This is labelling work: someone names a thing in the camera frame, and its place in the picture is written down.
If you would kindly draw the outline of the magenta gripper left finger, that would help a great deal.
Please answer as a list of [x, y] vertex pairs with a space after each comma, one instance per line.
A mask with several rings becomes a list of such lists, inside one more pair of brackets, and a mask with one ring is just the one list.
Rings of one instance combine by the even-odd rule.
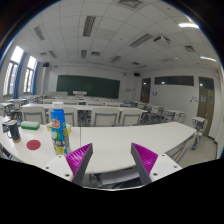
[[92, 154], [93, 145], [87, 144], [66, 156], [57, 155], [44, 169], [76, 185], [81, 185]]

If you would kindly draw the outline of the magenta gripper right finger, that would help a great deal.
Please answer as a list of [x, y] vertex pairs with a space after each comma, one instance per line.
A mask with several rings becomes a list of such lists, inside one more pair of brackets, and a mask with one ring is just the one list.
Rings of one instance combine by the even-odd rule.
[[131, 154], [143, 185], [181, 170], [181, 167], [166, 154], [158, 155], [136, 143], [131, 144]]

